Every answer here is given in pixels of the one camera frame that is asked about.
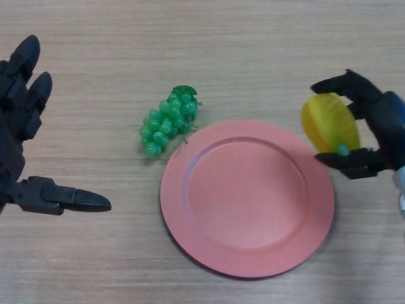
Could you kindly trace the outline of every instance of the plastic grapes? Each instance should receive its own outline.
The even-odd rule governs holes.
[[[179,85],[171,90],[168,98],[160,102],[157,109],[143,119],[140,130],[142,146],[148,156],[159,157],[169,145],[170,139],[178,134],[185,136],[195,127],[200,102],[195,98],[196,90],[188,85]]]

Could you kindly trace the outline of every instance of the yellow lemon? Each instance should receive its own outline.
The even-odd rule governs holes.
[[[356,120],[334,93],[310,98],[301,110],[301,123],[309,140],[320,153],[347,155],[360,148]]]

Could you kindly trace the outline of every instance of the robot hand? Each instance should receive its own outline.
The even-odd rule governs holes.
[[[109,211],[111,203],[103,196],[58,186],[47,177],[33,176],[17,182],[25,166],[23,142],[36,135],[52,91],[52,78],[47,72],[26,88],[39,53],[38,38],[31,35],[9,61],[0,61],[0,209],[14,203],[27,212],[51,215],[61,215],[65,209]]]
[[[394,92],[381,92],[368,79],[352,70],[322,80],[311,89],[317,94],[333,92],[350,99],[348,109],[356,120],[366,121],[379,145],[376,151],[360,148],[347,156],[319,153],[316,159],[350,179],[374,177],[380,171],[392,170],[394,184],[401,193],[405,193],[405,104],[402,99]],[[400,204],[404,211],[403,196]]]

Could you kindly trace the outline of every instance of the wood grain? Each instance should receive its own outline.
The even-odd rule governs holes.
[[[352,68],[405,96],[404,14],[402,0],[1,0],[1,56],[35,34],[35,74],[54,80],[23,176],[97,191],[113,210],[7,206],[0,303],[403,304],[405,225],[390,172],[349,181],[331,171],[337,219],[322,248],[287,274],[234,281],[195,266],[166,235],[159,180],[175,147],[147,162],[138,129],[189,84],[204,103],[200,127],[256,118],[306,140],[299,110],[314,82]]]

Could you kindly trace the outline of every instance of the toy fruit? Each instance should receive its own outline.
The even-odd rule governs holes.
[[[201,105],[194,97],[197,92],[187,85],[178,85],[171,90],[169,97],[159,103],[143,119],[140,129],[142,146],[148,156],[159,157],[177,134],[187,142],[185,136],[193,127],[197,108]]]
[[[360,148],[356,121],[336,94],[319,94],[310,98],[301,110],[301,123],[320,153],[348,155]]]

